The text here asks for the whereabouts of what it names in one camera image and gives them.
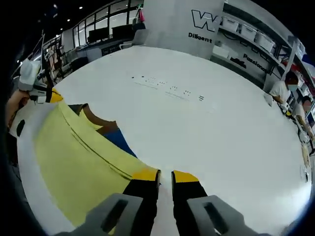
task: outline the yellow fabric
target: yellow fabric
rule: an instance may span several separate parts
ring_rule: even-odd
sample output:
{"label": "yellow fabric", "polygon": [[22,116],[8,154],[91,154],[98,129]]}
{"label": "yellow fabric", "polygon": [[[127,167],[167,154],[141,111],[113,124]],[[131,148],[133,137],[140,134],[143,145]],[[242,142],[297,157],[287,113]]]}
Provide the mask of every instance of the yellow fabric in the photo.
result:
{"label": "yellow fabric", "polygon": [[92,122],[90,122],[90,120],[87,118],[83,110],[80,111],[79,117],[81,117],[85,121],[85,123],[92,127],[94,130],[98,130],[102,127],[100,125],[93,124]]}
{"label": "yellow fabric", "polygon": [[133,173],[153,169],[122,151],[60,102],[34,140],[37,162],[53,201],[74,226]]}
{"label": "yellow fabric", "polygon": [[136,172],[132,175],[132,179],[155,181],[157,176],[157,170],[143,169],[140,172]]}
{"label": "yellow fabric", "polygon": [[176,183],[184,183],[184,182],[198,182],[199,180],[189,174],[189,173],[185,173],[185,172],[181,172],[181,171],[174,171],[175,174],[175,181]]}
{"label": "yellow fabric", "polygon": [[55,88],[52,89],[53,93],[51,95],[50,103],[60,102],[63,97],[57,92]]}

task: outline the logo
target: logo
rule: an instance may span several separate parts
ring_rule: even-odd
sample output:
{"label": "logo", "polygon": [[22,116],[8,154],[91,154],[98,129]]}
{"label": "logo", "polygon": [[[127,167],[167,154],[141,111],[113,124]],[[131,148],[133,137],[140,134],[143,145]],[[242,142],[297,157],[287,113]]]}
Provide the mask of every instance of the logo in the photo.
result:
{"label": "logo", "polygon": [[201,41],[206,41],[206,42],[212,43],[212,39],[210,39],[210,38],[205,38],[205,37],[201,37],[201,36],[199,36],[199,35],[196,34],[196,33],[188,33],[188,37],[189,37],[189,38],[194,38],[194,39],[198,39],[198,40],[201,40]]}
{"label": "logo", "polygon": [[218,18],[218,16],[213,16],[211,13],[204,12],[201,15],[201,12],[198,10],[191,10],[193,25],[196,28],[203,29],[207,26],[207,30],[211,32],[215,32],[215,28],[213,27],[213,22]]}
{"label": "logo", "polygon": [[257,67],[258,67],[259,69],[261,69],[263,72],[268,73],[266,68],[264,68],[264,67],[262,67],[260,64],[258,64],[257,61],[255,61],[255,60],[249,58],[249,57],[247,56],[247,54],[244,54],[243,58],[246,58],[246,60],[248,60],[249,62],[253,63],[255,66],[257,66]]}

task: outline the round white table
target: round white table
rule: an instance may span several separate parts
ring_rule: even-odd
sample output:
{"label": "round white table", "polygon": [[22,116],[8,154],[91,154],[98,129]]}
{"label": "round white table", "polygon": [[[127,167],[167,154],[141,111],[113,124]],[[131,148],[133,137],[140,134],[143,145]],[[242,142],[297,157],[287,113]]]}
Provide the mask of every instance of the round white table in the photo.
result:
{"label": "round white table", "polygon": [[261,89],[227,68],[133,46],[87,64],[56,89],[67,104],[88,103],[96,116],[116,120],[137,157],[161,169],[152,235],[178,235],[172,170],[196,176],[258,233],[280,234],[308,202],[311,183],[300,173],[295,126],[269,107]]}

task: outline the white cloth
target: white cloth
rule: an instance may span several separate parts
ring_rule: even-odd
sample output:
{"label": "white cloth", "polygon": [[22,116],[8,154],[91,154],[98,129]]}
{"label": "white cloth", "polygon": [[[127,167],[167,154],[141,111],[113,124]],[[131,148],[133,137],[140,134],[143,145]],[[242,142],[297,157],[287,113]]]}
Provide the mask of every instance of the white cloth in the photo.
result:
{"label": "white cloth", "polygon": [[284,81],[277,81],[272,86],[270,95],[274,97],[280,96],[281,100],[286,102],[291,95],[291,91],[286,88]]}
{"label": "white cloth", "polygon": [[305,122],[305,112],[303,106],[300,103],[296,103],[294,105],[292,115],[302,117],[302,120]]}

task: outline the person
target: person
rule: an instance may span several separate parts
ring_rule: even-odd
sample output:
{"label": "person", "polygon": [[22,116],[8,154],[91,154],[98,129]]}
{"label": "person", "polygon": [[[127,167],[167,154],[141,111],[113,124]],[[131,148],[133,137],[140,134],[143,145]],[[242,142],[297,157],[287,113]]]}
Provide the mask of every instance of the person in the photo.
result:
{"label": "person", "polygon": [[312,102],[310,97],[304,96],[300,102],[296,102],[293,107],[292,115],[296,116],[296,119],[304,128],[305,131],[309,134],[311,140],[314,140],[314,134],[312,133],[312,129],[305,119],[305,114],[310,111],[312,106]]}
{"label": "person", "polygon": [[19,110],[20,106],[25,106],[30,96],[27,92],[21,90],[15,90],[9,98],[5,106],[5,123],[10,127],[14,119],[15,113]]}
{"label": "person", "polygon": [[269,94],[276,102],[284,104],[290,97],[291,91],[297,90],[298,83],[297,75],[293,71],[289,71],[285,76],[285,81],[275,82]]}

